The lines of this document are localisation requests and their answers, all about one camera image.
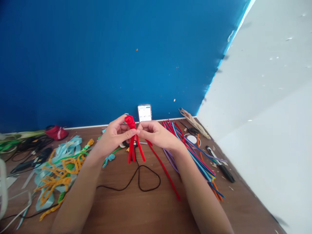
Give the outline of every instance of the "left hand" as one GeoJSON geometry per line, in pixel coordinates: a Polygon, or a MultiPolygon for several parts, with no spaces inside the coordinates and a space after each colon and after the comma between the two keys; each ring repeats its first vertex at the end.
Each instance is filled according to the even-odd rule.
{"type": "Polygon", "coordinates": [[[105,159],[119,144],[136,134],[136,129],[130,129],[126,123],[124,124],[124,118],[126,116],[124,114],[109,123],[106,131],[92,150],[97,155],[96,157],[103,157],[105,159]]]}

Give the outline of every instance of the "pen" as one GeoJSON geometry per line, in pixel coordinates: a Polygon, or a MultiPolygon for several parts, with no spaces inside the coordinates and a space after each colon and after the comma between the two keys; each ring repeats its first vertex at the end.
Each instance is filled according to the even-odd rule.
{"type": "MultiPolygon", "coordinates": [[[[206,146],[206,149],[209,153],[211,153],[212,156],[214,156],[215,158],[217,158],[217,156],[214,154],[214,152],[212,151],[212,149],[209,146],[206,146]]],[[[227,168],[218,160],[216,160],[218,167],[220,168],[220,170],[222,171],[223,175],[231,182],[234,183],[235,180],[232,176],[232,174],[227,170],[227,168]]]]}

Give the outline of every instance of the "white wall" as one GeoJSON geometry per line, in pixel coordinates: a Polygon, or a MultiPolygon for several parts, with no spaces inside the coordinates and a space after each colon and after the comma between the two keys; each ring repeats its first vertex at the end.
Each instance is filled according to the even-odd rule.
{"type": "Polygon", "coordinates": [[[257,0],[227,55],[197,118],[285,231],[310,234],[312,1],[257,0]]]}

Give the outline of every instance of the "phone screen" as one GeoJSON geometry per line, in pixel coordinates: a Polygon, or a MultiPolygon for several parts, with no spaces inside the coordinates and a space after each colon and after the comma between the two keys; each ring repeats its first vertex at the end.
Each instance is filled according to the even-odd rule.
{"type": "Polygon", "coordinates": [[[139,113],[140,122],[152,120],[152,110],[150,104],[137,106],[137,111],[139,113]]]}

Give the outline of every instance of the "wooden floor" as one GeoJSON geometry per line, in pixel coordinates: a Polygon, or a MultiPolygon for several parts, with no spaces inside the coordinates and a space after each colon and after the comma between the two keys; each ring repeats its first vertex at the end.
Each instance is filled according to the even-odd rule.
{"type": "MultiPolygon", "coordinates": [[[[69,137],[79,135],[82,137],[82,146],[86,145],[89,139],[95,141],[101,136],[102,128],[83,128],[69,130],[69,137]]],[[[224,158],[218,146],[212,140],[201,137],[201,149],[208,145],[214,150],[217,157],[224,158]]],[[[58,147],[61,142],[54,141],[51,145],[53,148],[58,147]]],[[[161,185],[158,189],[150,192],[142,192],[138,188],[138,174],[134,177],[129,187],[124,191],[113,191],[106,188],[98,188],[93,207],[89,214],[88,220],[83,229],[83,233],[199,233],[195,220],[192,216],[188,205],[183,184],[178,173],[172,168],[163,150],[154,146],[154,150],[165,165],[171,176],[181,201],[178,201],[172,187],[167,179],[160,163],[151,152],[147,145],[142,146],[146,162],[143,163],[140,158],[138,148],[136,148],[138,163],[146,165],[159,174],[161,185]]],[[[127,162],[127,152],[125,149],[118,151],[115,160],[109,162],[102,170],[98,178],[98,185],[107,185],[114,188],[124,188],[132,175],[134,174],[137,164],[127,162]]],[[[216,185],[219,191],[226,197],[221,203],[225,210],[235,233],[239,234],[262,234],[276,231],[281,234],[282,229],[273,219],[270,213],[263,207],[260,201],[245,185],[235,169],[229,163],[228,169],[233,174],[236,183],[232,184],[222,178],[221,172],[212,167],[210,161],[205,158],[206,164],[216,172],[216,185]]],[[[8,161],[7,171],[10,172],[18,163],[8,161]]],[[[20,193],[21,187],[31,172],[20,174],[17,181],[9,188],[9,197],[20,193]]],[[[158,184],[158,178],[155,174],[146,168],[141,169],[140,183],[143,189],[155,187],[158,184]]],[[[34,177],[24,190],[33,191],[35,188],[34,177]]],[[[36,212],[35,204],[38,199],[35,197],[27,216],[36,212]]],[[[5,217],[19,213],[28,202],[26,194],[9,201],[5,217]]],[[[15,231],[19,219],[7,229],[4,233],[49,233],[57,211],[47,215],[43,221],[39,222],[39,217],[25,219],[19,230],[15,231]]],[[[12,220],[6,219],[0,222],[0,230],[12,220]]]]}

